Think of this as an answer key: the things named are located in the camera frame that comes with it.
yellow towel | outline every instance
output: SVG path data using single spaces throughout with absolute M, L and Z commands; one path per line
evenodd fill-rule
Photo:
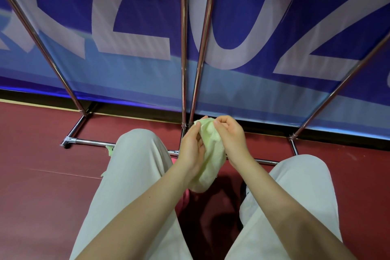
M 226 161 L 225 148 L 220 135 L 212 123 L 214 119 L 209 117 L 198 121 L 201 123 L 199 134 L 202 137 L 206 152 L 204 162 L 199 174 L 192 180 L 190 190 L 193 192 L 205 192 L 214 182 L 218 171 Z

red floor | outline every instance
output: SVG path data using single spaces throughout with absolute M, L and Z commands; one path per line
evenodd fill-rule
M 0 259 L 68 259 L 109 157 L 106 149 L 61 140 L 79 119 L 72 111 L 0 103 Z M 115 142 L 134 128 L 178 149 L 180 126 L 93 117 L 81 138 Z M 248 135 L 257 158 L 292 155 L 283 138 Z M 329 167 L 343 240 L 359 259 L 390 259 L 390 152 L 298 141 Z M 194 259 L 223 259 L 238 235 L 241 178 L 225 164 L 212 187 L 193 196 L 179 221 Z

leg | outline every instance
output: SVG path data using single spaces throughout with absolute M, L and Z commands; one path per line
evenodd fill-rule
M 326 164 L 311 155 L 280 162 L 272 178 L 341 240 L 339 214 Z M 278 236 L 249 192 L 240 208 L 243 230 L 226 259 L 289 259 Z
M 74 260 L 124 207 L 160 179 L 171 165 L 167 149 L 153 132 L 136 129 L 122 135 L 92 199 L 70 259 Z M 174 210 L 145 258 L 192 259 Z

pink object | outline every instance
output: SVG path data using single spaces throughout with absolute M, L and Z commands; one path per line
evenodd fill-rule
M 176 158 L 173 158 L 172 163 L 174 164 L 175 162 L 176 162 Z M 177 216 L 179 216 L 181 211 L 187 207 L 189 202 L 190 202 L 190 190 L 186 189 L 186 191 L 184 191 L 183 193 L 183 196 L 181 197 L 181 199 L 179 200 L 178 204 L 175 207 Z

right hand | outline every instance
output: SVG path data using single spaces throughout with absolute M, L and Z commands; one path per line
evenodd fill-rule
M 223 115 L 217 117 L 213 123 L 215 129 L 221 136 L 227 157 L 232 166 L 236 168 L 240 160 L 247 157 L 251 158 L 248 147 L 246 146 L 244 130 L 236 120 L 229 115 Z

